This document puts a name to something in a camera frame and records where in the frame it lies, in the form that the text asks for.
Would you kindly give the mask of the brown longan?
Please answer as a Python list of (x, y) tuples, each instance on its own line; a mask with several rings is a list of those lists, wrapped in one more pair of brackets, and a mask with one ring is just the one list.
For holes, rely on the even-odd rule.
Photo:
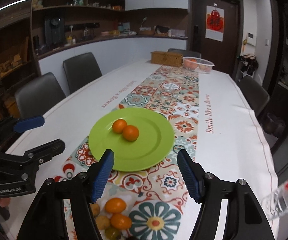
[(110, 219), (107, 216), (99, 215), (95, 220), (99, 230), (105, 230), (110, 227)]
[(91, 208), (91, 211), (92, 211), (92, 214), (94, 217), (96, 217), (100, 214), (101, 209), (97, 203), (90, 204), (90, 208)]

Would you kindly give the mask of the green plum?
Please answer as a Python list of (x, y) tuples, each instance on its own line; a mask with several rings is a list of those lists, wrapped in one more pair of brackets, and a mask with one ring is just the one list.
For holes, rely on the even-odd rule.
[(105, 229), (104, 234), (108, 240), (120, 240), (122, 238), (122, 233), (120, 230), (113, 227)]

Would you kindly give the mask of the orange mandarin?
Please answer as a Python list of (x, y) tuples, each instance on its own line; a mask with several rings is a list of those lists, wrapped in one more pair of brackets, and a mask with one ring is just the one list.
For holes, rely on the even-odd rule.
[(122, 132), (122, 136), (127, 141), (136, 141), (139, 135), (139, 129), (133, 125), (128, 125)]
[(105, 204), (105, 211), (107, 213), (121, 213), (127, 207), (126, 202), (121, 198), (111, 198)]
[(121, 213), (114, 213), (110, 218), (110, 224), (119, 230), (127, 230), (132, 227), (132, 220)]
[(124, 130), (124, 128), (126, 128), (128, 126), (126, 120), (123, 119), (118, 119), (116, 120), (113, 125), (112, 125), (112, 130), (113, 132), (117, 133), (117, 134), (121, 134)]

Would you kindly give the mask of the white kitchen counter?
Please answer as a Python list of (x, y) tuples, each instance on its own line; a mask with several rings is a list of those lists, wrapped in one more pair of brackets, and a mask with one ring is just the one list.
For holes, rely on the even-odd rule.
[(150, 60), (151, 52), (169, 48), (186, 49), (187, 40), (169, 37), (125, 37), (80, 45), (38, 60), (41, 74), (52, 72), (61, 86), (66, 75), (63, 61), (84, 53), (93, 53), (103, 75), (139, 60)]

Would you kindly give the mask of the near left dark chair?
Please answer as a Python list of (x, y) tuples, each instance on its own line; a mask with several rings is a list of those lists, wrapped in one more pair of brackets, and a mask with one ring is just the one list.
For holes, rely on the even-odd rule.
[(15, 93), (22, 119), (40, 116), (66, 98), (52, 73), (35, 78)]

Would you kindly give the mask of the clear water bottle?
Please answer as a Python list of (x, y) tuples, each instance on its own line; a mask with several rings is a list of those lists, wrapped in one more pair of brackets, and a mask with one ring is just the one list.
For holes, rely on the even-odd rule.
[(288, 180), (275, 191), (260, 200), (263, 212), (268, 220), (274, 220), (288, 213)]

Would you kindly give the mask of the white tablecloth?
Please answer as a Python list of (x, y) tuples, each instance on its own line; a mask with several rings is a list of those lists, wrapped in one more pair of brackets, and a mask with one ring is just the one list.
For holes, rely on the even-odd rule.
[[(139, 84), (155, 72), (157, 64), (139, 61), (114, 70), (68, 96), (44, 118), (45, 124), (25, 132), (8, 150), (22, 155), (46, 142), (61, 139), (65, 150), (40, 166), (36, 187), (47, 178), (62, 174), (63, 164), (89, 135), (94, 124), (112, 110)], [(227, 181), (245, 179), (257, 198), (278, 186), (269, 145), (246, 99), (229, 75), (211, 71), (198, 74), (199, 117), (196, 155), (203, 169)], [(188, 239), (200, 206), (188, 194), (184, 207), (186, 226), (180, 239)]]

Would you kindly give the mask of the patterned table runner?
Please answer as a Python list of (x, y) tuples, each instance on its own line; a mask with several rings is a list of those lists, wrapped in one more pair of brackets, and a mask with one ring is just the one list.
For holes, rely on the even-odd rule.
[(188, 191), (177, 153), (195, 157), (199, 77), (157, 66), (112, 110), (63, 164), (56, 181), (72, 179), (111, 149), (115, 165), (102, 197), (91, 206), (104, 239), (180, 239)]

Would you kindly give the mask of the right side dark chair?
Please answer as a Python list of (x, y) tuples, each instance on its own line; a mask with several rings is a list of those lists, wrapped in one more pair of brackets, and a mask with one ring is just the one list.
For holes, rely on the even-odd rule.
[(250, 76), (244, 76), (237, 85), (251, 109), (254, 110), (255, 116), (258, 117), (270, 101), (269, 94)]

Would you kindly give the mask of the black bag on rack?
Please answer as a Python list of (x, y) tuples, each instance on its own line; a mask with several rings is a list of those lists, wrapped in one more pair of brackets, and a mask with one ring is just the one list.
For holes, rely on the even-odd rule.
[(256, 60), (256, 56), (254, 54), (243, 54), (238, 57), (239, 63), (241, 63), (240, 71), (242, 74), (249, 75), (251, 77), (254, 76), (254, 73), (259, 67), (258, 61)]

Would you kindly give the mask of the woven wicker box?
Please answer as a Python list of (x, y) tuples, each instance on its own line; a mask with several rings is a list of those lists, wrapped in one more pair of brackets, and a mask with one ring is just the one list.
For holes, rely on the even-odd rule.
[(151, 63), (163, 66), (181, 67), (183, 65), (183, 55), (173, 52), (153, 51), (151, 52)]

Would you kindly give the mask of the clear plastic fruit container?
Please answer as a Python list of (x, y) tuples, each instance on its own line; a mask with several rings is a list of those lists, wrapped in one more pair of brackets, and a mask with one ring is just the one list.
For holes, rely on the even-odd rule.
[(198, 57), (183, 57), (183, 67), (197, 73), (209, 74), (215, 66), (211, 61)]

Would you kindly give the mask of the far end dark chair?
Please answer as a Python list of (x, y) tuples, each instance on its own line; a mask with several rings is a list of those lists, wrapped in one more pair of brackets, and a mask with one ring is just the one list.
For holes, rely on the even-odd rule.
[(197, 57), (197, 58), (201, 58), (201, 53), (199, 53), (197, 51), (169, 48), (168, 52), (182, 54), (183, 57)]

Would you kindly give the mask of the red fu door poster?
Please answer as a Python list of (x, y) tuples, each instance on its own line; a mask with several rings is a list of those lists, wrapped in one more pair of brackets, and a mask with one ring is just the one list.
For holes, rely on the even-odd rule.
[(224, 40), (225, 10), (206, 6), (206, 32), (205, 38), (222, 42)]

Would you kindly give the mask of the dark wooden door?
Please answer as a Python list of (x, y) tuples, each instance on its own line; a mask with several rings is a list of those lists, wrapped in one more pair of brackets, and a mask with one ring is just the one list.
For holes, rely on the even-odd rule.
[(243, 0), (189, 0), (188, 50), (233, 76), (243, 34)]

